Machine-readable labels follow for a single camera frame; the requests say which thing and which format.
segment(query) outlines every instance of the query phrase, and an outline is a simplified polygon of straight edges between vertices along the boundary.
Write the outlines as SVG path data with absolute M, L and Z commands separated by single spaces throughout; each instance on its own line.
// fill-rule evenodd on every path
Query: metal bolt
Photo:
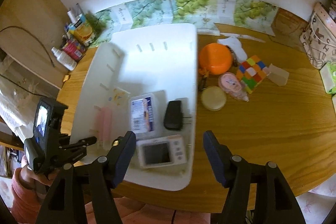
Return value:
M 277 164 L 276 164 L 275 162 L 270 161 L 270 162 L 268 163 L 268 166 L 271 167 L 271 168 L 276 168 L 276 167 L 277 167 Z
M 105 157 L 105 156 L 101 156 L 101 157 L 98 158 L 99 163 L 103 163 L 105 161 L 107 161 L 107 157 Z
M 64 170 L 69 170 L 72 167 L 72 164 L 64 164 L 63 169 Z
M 242 158 L 241 158 L 241 156 L 234 155 L 234 156 L 232 156 L 232 160 L 235 161 L 235 162 L 240 162 L 242 160 Z

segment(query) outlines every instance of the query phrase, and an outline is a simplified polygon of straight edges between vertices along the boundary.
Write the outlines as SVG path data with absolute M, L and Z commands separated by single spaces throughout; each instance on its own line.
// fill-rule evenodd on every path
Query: wooden table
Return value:
M 162 191 L 122 182 L 115 193 L 146 203 L 186 211 L 219 213 L 227 190 L 216 182 L 203 150 L 202 133 L 212 130 L 219 142 L 248 162 L 264 165 L 274 161 L 295 195 L 300 195 L 329 178 L 336 170 L 336 119 L 331 95 L 324 91 L 319 71 L 306 55 L 271 42 L 267 35 L 220 25 L 221 32 L 241 33 L 266 43 L 241 39 L 248 56 L 257 54 L 266 64 L 287 70 L 286 86 L 264 80 L 249 102 L 228 96 L 218 112 L 197 105 L 196 143 L 190 184 L 177 192 Z M 199 35 L 199 49 L 219 37 Z M 70 133 L 81 87 L 96 48 L 73 71 L 59 92 L 58 100 L 69 106 L 62 121 L 62 132 Z M 217 78 L 208 80 L 216 85 Z M 251 187 L 249 208 L 254 207 L 255 187 Z

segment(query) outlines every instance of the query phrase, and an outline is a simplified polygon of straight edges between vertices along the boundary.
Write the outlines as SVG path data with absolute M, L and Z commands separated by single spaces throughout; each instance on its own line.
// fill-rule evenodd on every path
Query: red sleeve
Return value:
M 20 184 L 19 174 L 21 169 L 15 169 L 12 178 L 14 200 L 11 212 L 17 222 L 34 224 L 41 205 L 38 202 L 35 190 L 28 190 Z

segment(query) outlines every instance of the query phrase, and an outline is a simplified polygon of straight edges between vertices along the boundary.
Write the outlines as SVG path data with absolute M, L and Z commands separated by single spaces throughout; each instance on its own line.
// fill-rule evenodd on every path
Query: black cable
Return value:
M 25 89 L 24 87 L 22 87 L 22 86 L 20 86 L 19 84 L 13 82 L 11 79 L 7 78 L 6 76 L 2 75 L 1 73 L 0 73 L 0 76 L 3 77 L 3 78 L 5 78 L 5 79 L 7 79 L 8 81 L 10 81 L 11 83 L 13 83 L 14 85 L 17 85 L 18 87 L 22 88 L 23 90 L 29 92 L 29 93 L 32 94 L 32 95 L 42 96 L 42 97 L 45 97 L 45 98 L 49 98 L 48 96 L 45 96 L 45 95 L 42 95 L 42 94 L 36 94 L 36 93 L 34 93 L 34 92 L 31 92 L 31 91 Z
M 174 223 L 174 218 L 175 218 L 175 215 L 176 215 L 176 210 L 174 211 L 173 217 L 171 218 L 171 224 L 173 224 L 173 223 Z
M 20 30 L 23 30 L 23 31 L 25 31 L 27 34 L 29 34 L 30 36 L 32 36 L 34 39 L 36 39 L 36 41 L 38 42 L 38 43 L 40 43 L 40 45 L 42 46 L 42 48 L 44 49 L 44 51 L 47 53 L 47 55 L 48 55 L 48 57 L 49 57 L 49 59 L 50 59 L 50 63 L 52 64 L 52 66 L 55 68 L 56 66 L 55 66 L 55 63 L 53 62 L 53 60 L 51 59 L 51 56 L 50 56 L 50 54 L 48 53 L 48 51 L 47 51 L 47 49 L 46 49 L 46 47 L 43 45 L 43 43 L 35 36 L 35 35 L 33 35 L 30 31 L 28 31 L 27 29 L 25 29 L 25 28 L 23 28 L 23 27 L 20 27 L 20 26 L 15 26 L 15 25 L 12 25 L 12 26 L 7 26 L 7 27 L 5 27 L 5 28 L 3 28 L 2 30 L 0 30 L 0 33 L 2 32 L 2 31 L 4 31 L 4 30 L 6 30 L 6 29 L 9 29 L 9 28 L 17 28 L 17 29 L 20 29 Z

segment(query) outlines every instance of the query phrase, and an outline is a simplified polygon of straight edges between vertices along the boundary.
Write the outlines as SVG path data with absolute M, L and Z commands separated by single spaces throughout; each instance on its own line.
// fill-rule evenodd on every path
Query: rubik's cube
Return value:
M 269 69 L 256 55 L 241 63 L 236 74 L 237 79 L 245 85 L 248 93 L 258 86 L 269 74 Z

